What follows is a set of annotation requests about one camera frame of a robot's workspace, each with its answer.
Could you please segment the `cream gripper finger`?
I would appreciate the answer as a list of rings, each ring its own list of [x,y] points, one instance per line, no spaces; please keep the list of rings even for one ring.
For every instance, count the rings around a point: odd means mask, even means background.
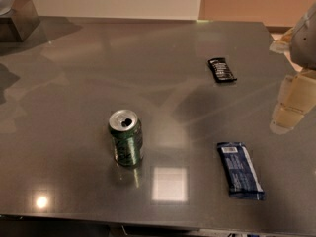
[[[316,106],[316,71],[303,69],[283,79],[270,129],[275,134],[292,131]]]
[[[290,52],[290,44],[293,36],[293,28],[289,29],[282,36],[276,40],[274,40],[269,50],[275,53],[283,54]]]

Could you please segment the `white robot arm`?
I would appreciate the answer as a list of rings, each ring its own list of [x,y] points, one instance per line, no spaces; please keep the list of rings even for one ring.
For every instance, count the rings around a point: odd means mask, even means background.
[[[294,76],[283,79],[272,114],[271,131],[286,134],[316,106],[316,3],[270,45],[270,50],[287,52],[290,61],[301,67]]]

